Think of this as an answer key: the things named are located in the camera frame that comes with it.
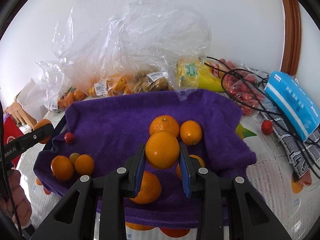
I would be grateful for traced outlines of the left hand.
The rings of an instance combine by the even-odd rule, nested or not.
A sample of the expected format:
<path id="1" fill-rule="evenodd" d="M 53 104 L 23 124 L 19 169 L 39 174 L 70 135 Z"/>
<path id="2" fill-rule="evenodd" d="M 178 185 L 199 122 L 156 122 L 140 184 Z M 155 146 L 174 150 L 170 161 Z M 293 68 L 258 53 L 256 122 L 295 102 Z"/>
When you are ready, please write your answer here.
<path id="1" fill-rule="evenodd" d="M 8 176 L 8 179 L 21 228 L 26 228 L 31 224 L 32 209 L 20 185 L 21 173 L 18 170 L 12 169 L 12 173 Z"/>

